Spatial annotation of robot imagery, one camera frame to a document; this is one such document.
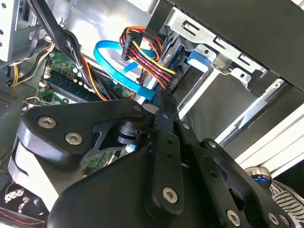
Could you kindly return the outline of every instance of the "black cable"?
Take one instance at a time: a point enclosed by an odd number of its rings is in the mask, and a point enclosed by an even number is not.
[[[51,37],[52,41],[56,44],[59,50],[64,54],[68,54],[66,51],[66,39],[63,34],[62,28],[57,24],[57,21],[48,7],[48,4],[42,0],[27,0],[28,5],[35,13],[42,28]]]
[[[100,87],[102,87],[106,93],[107,96],[111,99],[111,100],[119,100],[119,99],[124,99],[124,97],[118,93],[117,90],[115,90],[111,85],[109,85],[104,79],[103,79],[103,75],[98,73],[95,70],[92,70],[92,76],[95,79],[95,81],[97,82],[98,85],[100,85]]]
[[[30,69],[30,71],[29,71],[28,73],[26,73],[23,77],[21,77],[22,80],[25,80],[25,79],[27,79],[27,78],[29,78],[30,76],[33,75],[33,73],[35,72],[36,68],[38,67],[39,60],[40,60],[41,57],[44,56],[45,54],[46,54],[46,51],[42,51],[42,52],[40,52],[40,53],[37,55],[33,67]]]
[[[41,27],[39,27],[34,33],[34,36],[32,38],[32,42],[31,42],[30,47],[29,47],[29,52],[28,52],[27,58],[31,58],[36,51],[37,43],[39,41],[40,31],[41,31]]]
[[[14,78],[15,78],[15,67],[8,66],[7,76],[9,76],[11,79],[6,83],[5,87],[11,86],[13,84],[13,81],[14,81]]]

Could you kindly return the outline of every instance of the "yellow wire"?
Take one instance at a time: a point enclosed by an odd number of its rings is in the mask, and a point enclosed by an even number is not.
[[[141,48],[139,47],[139,45],[138,45],[135,41],[132,41],[132,42],[133,42],[133,44],[135,45],[135,47],[140,51],[140,53],[141,53],[143,56],[145,56],[148,60],[150,60],[151,62],[153,62],[155,65],[157,65],[160,69],[163,69],[163,70],[165,70],[165,71],[167,71],[167,72],[169,72],[169,73],[171,73],[171,74],[176,74],[175,71],[170,70],[170,69],[168,69],[168,68],[166,68],[166,67],[160,65],[158,62],[156,62],[154,59],[152,59],[152,58],[149,57],[146,53],[144,53],[144,51],[141,50]]]
[[[19,76],[18,67],[17,67],[17,65],[15,65],[14,66],[14,80],[13,80],[13,83],[11,84],[11,86],[14,86],[18,82],[18,76]]]

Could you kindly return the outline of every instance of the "wire bundle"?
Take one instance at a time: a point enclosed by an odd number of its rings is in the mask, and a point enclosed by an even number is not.
[[[11,87],[16,87],[19,84],[26,82],[30,80],[38,71],[39,67],[41,66],[43,60],[49,55],[51,51],[53,51],[55,47],[54,43],[50,43],[48,47],[45,48],[45,51],[40,52],[35,60],[35,63],[31,70],[26,73],[23,77],[19,77],[19,72],[20,72],[20,63],[15,63],[13,64],[13,69],[14,69],[14,78],[11,82],[8,83]]]
[[[139,26],[125,28],[122,35],[119,38],[119,43],[122,48],[124,48],[126,35],[131,31],[138,32],[140,35],[141,33],[144,33],[145,28]],[[146,70],[150,75],[152,75],[163,88],[166,88],[168,83],[172,80],[173,76],[176,74],[176,72],[162,66],[157,62],[160,59],[160,56],[162,55],[162,45],[159,39],[156,38],[155,41],[149,40],[147,38],[145,39],[149,42],[149,45],[155,51],[156,58],[153,59],[149,55],[147,55],[139,47],[136,41],[132,41],[131,43],[131,49],[130,49],[131,53],[129,55],[129,58],[132,59],[134,62],[138,63],[144,70]]]

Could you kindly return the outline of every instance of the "metal plate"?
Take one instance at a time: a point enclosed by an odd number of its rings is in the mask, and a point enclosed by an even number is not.
[[[304,91],[304,12],[289,0],[169,0]]]

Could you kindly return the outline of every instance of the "orange wire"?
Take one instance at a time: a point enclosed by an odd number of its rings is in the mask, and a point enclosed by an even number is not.
[[[145,27],[141,27],[141,26],[131,26],[131,27],[129,27],[128,29],[127,29],[127,31],[126,31],[126,33],[128,34],[131,30],[135,30],[135,29],[146,29]],[[160,59],[160,55],[159,55],[159,53],[157,52],[157,50],[156,50],[156,48],[155,48],[155,46],[152,44],[152,42],[149,40],[149,39],[147,39],[146,37],[144,37],[148,42],[149,42],[149,45],[152,47],[152,49],[153,49],[153,51],[155,52],[155,54],[156,54],[156,61],[158,61],[159,59]]]
[[[141,63],[139,63],[136,59],[134,59],[133,57],[130,57],[134,62],[136,62],[137,64],[141,65],[142,68],[144,68],[146,71],[149,72],[150,75],[152,75],[160,84],[161,86],[165,89],[166,86],[165,84],[154,74],[152,73],[152,71],[150,71],[148,68],[146,68],[145,66],[143,66]]]
[[[85,68],[86,68],[87,72],[89,73],[89,79],[90,79],[90,81],[91,81],[91,84],[92,84],[94,90],[97,92],[97,95],[98,95],[103,101],[107,101],[108,99],[107,99],[107,98],[99,91],[99,89],[97,88],[97,85],[96,85],[96,83],[95,83],[95,81],[94,81],[94,79],[93,79],[93,77],[92,77],[92,74],[91,74],[91,70],[90,70],[90,68],[89,68],[89,65],[88,65],[88,63],[86,62],[85,58],[83,57],[83,55],[80,55],[80,56],[81,56],[82,62],[83,62],[84,65],[85,65]]]
[[[131,29],[145,29],[144,27],[139,27],[139,26],[132,26],[132,27],[129,27],[128,29],[127,29],[127,33],[129,33],[129,31],[131,30]],[[119,44],[120,44],[120,46],[123,48],[123,44],[122,44],[122,37],[120,37],[119,38]],[[139,64],[139,65],[141,65],[142,66],[142,68],[144,68],[150,75],[152,75],[158,82],[159,82],[159,84],[161,84],[161,86],[165,89],[166,88],[166,86],[165,86],[165,84],[152,72],[152,71],[150,71],[148,68],[146,68],[145,66],[143,66],[142,64],[140,64],[136,59],[134,59],[133,57],[130,57],[130,59],[132,59],[134,62],[136,62],[137,64]]]

